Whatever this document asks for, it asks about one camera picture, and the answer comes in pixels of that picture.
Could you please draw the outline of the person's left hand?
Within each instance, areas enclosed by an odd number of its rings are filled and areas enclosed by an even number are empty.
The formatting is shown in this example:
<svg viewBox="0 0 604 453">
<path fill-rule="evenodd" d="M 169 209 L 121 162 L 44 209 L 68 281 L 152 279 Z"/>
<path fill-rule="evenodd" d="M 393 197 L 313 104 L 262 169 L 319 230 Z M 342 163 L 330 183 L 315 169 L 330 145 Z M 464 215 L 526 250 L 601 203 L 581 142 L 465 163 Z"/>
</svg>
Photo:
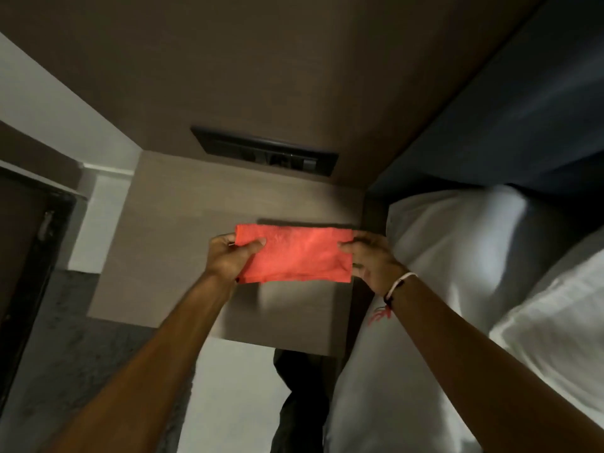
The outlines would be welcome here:
<svg viewBox="0 0 604 453">
<path fill-rule="evenodd" d="M 235 233 L 219 235 L 210 240 L 205 274 L 217 275 L 229 282 L 237 281 L 239 274 L 253 257 L 238 258 L 231 254 L 230 245 L 233 244 L 236 244 Z"/>
</svg>

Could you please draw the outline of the person's right hand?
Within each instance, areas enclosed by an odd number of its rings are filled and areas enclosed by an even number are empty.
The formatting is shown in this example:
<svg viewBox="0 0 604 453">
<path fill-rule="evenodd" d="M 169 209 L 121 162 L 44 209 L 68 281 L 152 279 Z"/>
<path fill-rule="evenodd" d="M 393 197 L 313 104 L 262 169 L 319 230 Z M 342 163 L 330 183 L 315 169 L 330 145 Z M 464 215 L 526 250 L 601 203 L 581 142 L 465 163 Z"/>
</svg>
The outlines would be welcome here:
<svg viewBox="0 0 604 453">
<path fill-rule="evenodd" d="M 366 257 L 353 260 L 353 276 L 362 279 L 376 295 L 388 299 L 392 296 L 393 286 L 409 270 L 394 257 L 385 236 L 353 231 L 353 239 L 349 242 L 366 243 Z"/>
</svg>

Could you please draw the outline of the red cloth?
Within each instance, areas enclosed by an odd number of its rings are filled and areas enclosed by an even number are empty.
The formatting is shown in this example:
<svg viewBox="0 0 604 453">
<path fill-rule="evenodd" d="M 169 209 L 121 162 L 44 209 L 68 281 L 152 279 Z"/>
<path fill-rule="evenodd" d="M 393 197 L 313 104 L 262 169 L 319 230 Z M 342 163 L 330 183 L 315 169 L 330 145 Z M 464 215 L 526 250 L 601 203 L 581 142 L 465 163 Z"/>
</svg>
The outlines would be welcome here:
<svg viewBox="0 0 604 453">
<path fill-rule="evenodd" d="M 315 280 L 351 282 L 353 257 L 338 246 L 341 242 L 352 241 L 351 229 L 246 223 L 235 227 L 235 235 L 236 246 L 266 239 L 263 249 L 252 256 L 239 274 L 241 284 Z"/>
</svg>

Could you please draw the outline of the person's left forearm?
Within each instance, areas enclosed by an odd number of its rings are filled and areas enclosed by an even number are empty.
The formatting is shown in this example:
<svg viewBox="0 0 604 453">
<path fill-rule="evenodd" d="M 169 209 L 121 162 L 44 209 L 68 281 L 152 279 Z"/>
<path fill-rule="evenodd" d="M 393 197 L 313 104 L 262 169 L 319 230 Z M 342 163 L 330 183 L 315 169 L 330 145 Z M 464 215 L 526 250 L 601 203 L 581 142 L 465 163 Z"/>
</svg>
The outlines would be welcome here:
<svg viewBox="0 0 604 453">
<path fill-rule="evenodd" d="M 206 271 L 44 453 L 154 453 L 238 277 Z"/>
</svg>

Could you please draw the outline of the person's right forearm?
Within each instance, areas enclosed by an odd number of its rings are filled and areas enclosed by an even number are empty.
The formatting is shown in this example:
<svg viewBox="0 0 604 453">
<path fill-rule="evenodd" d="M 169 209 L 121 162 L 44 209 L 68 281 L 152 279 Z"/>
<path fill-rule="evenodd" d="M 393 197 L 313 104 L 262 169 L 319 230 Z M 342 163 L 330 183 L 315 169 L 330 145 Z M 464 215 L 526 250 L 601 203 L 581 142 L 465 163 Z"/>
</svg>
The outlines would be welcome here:
<svg viewBox="0 0 604 453">
<path fill-rule="evenodd" d="M 604 453 L 604 429 L 416 275 L 401 277 L 388 302 L 486 453 Z"/>
</svg>

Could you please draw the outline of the wooden bedside table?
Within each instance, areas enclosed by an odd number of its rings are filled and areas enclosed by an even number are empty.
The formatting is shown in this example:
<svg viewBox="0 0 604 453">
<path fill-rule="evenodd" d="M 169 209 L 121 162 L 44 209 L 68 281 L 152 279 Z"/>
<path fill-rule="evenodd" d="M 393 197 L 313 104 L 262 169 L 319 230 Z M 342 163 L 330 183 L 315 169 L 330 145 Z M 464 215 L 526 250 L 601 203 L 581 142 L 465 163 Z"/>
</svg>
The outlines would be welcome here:
<svg viewBox="0 0 604 453">
<path fill-rule="evenodd" d="M 159 327 L 206 270 L 233 251 L 240 223 L 359 228 L 360 190 L 145 151 L 127 193 L 87 315 Z M 239 284 L 211 334 L 342 358 L 352 284 Z"/>
</svg>

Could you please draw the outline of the white pillow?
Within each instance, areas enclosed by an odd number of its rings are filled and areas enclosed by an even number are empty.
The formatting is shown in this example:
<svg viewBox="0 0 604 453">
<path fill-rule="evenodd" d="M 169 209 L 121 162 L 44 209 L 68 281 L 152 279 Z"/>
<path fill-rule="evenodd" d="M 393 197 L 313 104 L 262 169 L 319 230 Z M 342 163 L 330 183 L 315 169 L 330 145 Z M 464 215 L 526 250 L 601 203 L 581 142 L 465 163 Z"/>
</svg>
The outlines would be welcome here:
<svg viewBox="0 0 604 453">
<path fill-rule="evenodd" d="M 483 333 L 544 289 L 593 227 L 512 187 L 444 190 L 389 206 L 395 257 Z"/>
</svg>

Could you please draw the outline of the person's dark trouser leg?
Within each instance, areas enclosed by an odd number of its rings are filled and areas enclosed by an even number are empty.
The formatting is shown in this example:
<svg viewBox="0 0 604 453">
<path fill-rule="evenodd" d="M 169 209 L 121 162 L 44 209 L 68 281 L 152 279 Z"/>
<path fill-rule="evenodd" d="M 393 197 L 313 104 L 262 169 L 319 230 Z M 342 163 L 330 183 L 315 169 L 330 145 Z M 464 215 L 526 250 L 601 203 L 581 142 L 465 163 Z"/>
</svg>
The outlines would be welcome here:
<svg viewBox="0 0 604 453">
<path fill-rule="evenodd" d="M 290 394 L 280 410 L 270 453 L 324 453 L 324 426 L 339 360 L 276 349 L 273 364 Z"/>
</svg>

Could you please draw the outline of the dark padded headboard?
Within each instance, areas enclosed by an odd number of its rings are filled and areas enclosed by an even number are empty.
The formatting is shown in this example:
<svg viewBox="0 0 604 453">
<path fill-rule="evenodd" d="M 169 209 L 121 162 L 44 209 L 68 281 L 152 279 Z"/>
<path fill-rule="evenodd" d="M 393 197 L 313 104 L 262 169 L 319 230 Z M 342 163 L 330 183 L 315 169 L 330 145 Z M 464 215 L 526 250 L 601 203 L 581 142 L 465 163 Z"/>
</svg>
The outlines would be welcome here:
<svg viewBox="0 0 604 453">
<path fill-rule="evenodd" d="M 547 0 L 371 185 L 604 191 L 604 0 Z"/>
</svg>

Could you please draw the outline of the black wall socket panel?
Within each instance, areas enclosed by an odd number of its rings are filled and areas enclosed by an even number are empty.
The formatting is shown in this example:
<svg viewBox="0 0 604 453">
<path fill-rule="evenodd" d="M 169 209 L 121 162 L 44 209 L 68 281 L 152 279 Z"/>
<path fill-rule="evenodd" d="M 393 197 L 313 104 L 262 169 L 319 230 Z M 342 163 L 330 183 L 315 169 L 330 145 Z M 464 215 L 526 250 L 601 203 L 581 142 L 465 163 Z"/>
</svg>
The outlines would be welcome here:
<svg viewBox="0 0 604 453">
<path fill-rule="evenodd" d="M 190 128 L 206 154 L 258 165 L 330 177 L 339 154 L 262 137 L 244 136 L 199 126 Z"/>
</svg>

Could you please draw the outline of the dark door frame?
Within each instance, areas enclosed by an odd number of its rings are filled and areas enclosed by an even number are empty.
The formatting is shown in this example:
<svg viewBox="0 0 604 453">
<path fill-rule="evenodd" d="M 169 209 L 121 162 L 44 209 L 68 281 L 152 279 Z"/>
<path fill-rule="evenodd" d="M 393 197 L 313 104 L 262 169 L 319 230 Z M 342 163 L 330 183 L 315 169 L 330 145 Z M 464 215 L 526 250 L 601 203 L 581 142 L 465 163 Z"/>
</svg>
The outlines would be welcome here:
<svg viewBox="0 0 604 453">
<path fill-rule="evenodd" d="M 79 198 L 0 160 L 0 417 Z"/>
</svg>

